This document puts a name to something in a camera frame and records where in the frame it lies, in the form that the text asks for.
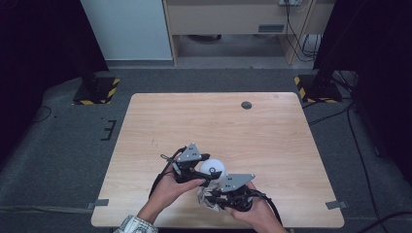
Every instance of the wall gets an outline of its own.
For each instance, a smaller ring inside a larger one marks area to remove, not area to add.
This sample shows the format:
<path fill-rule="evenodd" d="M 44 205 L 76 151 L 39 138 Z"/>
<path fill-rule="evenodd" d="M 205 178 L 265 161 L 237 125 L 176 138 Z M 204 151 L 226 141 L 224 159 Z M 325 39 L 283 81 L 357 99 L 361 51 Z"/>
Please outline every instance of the wall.
<path fill-rule="evenodd" d="M 81 0 L 106 60 L 172 60 L 161 0 Z"/>

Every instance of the white sphere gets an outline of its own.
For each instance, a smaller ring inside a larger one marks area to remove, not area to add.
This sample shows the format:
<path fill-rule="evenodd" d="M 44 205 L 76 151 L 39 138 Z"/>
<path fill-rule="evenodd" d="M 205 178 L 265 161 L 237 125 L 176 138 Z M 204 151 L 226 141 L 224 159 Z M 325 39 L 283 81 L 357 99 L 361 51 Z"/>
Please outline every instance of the white sphere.
<path fill-rule="evenodd" d="M 221 183 L 226 176 L 226 168 L 224 167 L 224 164 L 216 158 L 204 161 L 202 165 L 200 165 L 199 171 L 208 175 L 212 172 L 222 172 L 217 180 L 212 180 L 214 183 Z"/>

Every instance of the power socket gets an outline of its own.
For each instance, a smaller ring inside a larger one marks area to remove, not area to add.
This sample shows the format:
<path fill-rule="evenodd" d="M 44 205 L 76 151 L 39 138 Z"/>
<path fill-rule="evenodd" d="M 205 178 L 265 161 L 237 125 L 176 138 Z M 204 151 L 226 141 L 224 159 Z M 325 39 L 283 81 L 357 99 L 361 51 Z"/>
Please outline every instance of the power socket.
<path fill-rule="evenodd" d="M 286 3 L 290 6 L 300 6 L 302 5 L 302 0 L 279 0 L 280 6 L 286 6 Z"/>

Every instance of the black and yellow hazard tape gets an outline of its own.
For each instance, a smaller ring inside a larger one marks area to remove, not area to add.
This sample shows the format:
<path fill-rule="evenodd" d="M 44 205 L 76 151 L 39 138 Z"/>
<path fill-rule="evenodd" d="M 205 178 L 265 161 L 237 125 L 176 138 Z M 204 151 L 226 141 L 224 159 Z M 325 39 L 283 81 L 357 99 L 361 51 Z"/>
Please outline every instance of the black and yellow hazard tape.
<path fill-rule="evenodd" d="M 85 98 L 81 100 L 73 100 L 73 104 L 74 105 L 109 104 L 113 98 L 113 95 L 116 92 L 116 89 L 118 88 L 119 82 L 120 82 L 120 79 L 113 79 L 113 83 L 111 83 L 110 89 L 107 93 L 107 97 L 104 99 L 92 100 L 89 98 Z"/>
<path fill-rule="evenodd" d="M 307 96 L 307 92 L 303 87 L 302 81 L 299 77 L 294 77 L 294 83 L 296 84 L 297 90 L 299 91 L 300 98 L 304 103 L 315 103 L 315 102 L 323 102 L 323 103 L 338 103 L 339 101 L 332 98 L 310 98 Z"/>

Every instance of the light wood tabletop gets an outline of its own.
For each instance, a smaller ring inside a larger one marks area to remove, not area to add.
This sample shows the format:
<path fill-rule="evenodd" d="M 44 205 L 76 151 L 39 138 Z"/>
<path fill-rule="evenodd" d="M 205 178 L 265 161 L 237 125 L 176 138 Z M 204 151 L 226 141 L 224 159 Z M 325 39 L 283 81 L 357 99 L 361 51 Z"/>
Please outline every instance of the light wood tabletop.
<path fill-rule="evenodd" d="M 242 108 L 245 101 L 251 109 Z M 298 97 L 288 92 L 134 94 L 98 197 L 109 203 L 95 207 L 91 223 L 116 227 L 136 215 L 166 165 L 160 155 L 190 143 L 222 161 L 227 173 L 255 174 L 253 183 L 272 198 L 285 227 L 343 226 L 340 209 L 326 206 L 336 199 Z M 196 190 L 154 225 L 250 228 L 200 206 Z"/>

